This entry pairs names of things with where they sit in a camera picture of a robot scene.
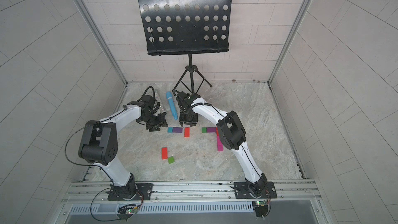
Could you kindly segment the dark purple block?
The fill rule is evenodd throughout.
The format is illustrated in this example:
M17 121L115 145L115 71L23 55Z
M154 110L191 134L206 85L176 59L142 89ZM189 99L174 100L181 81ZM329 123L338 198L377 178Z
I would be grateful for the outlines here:
M182 127L173 127L172 132L173 133L182 133L183 128Z

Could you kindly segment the purple rectangular block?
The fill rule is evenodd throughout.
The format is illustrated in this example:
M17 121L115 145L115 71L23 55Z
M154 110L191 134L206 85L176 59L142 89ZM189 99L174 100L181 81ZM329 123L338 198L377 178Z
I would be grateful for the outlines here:
M216 127L207 127L206 132L207 133L217 133L217 128Z

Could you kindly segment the magenta rectangular block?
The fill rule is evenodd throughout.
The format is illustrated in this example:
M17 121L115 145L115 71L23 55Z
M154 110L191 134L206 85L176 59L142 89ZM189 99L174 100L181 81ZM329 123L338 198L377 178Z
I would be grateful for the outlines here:
M223 144L221 143L220 137L217 136L217 150L223 151Z

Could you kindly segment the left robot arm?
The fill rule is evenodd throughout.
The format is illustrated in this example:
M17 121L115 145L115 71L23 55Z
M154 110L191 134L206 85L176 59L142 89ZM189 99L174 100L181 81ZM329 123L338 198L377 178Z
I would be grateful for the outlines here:
M137 195L134 175L125 169L117 157L118 132L134 121L144 125L149 132L167 128L166 113L158 113L160 106L154 88L149 86L137 101L127 103L112 116L86 123L78 156L100 168L109 177L109 195L124 200Z

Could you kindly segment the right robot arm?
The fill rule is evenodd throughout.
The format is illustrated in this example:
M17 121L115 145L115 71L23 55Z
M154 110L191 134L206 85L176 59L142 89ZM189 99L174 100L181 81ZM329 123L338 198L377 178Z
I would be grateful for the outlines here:
M255 198L264 197L267 178L257 166L246 142L246 130L238 114L234 111L222 111L206 102L200 95L173 90L180 109L180 125L195 126L201 115L217 127L221 144L233 151L239 161L248 184L248 191Z

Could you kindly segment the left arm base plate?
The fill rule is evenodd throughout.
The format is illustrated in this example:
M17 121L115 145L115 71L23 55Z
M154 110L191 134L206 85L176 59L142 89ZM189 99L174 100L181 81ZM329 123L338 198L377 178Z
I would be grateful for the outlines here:
M108 201L150 200L153 184L127 184L126 186L113 186L105 191Z

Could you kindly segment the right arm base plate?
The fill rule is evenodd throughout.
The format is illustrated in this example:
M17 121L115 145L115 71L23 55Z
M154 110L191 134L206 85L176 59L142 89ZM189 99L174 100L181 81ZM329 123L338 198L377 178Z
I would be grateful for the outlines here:
M273 200L277 198L276 188L272 181L267 182L265 189L258 197L249 191L248 183L245 181L234 182L233 188L236 199Z

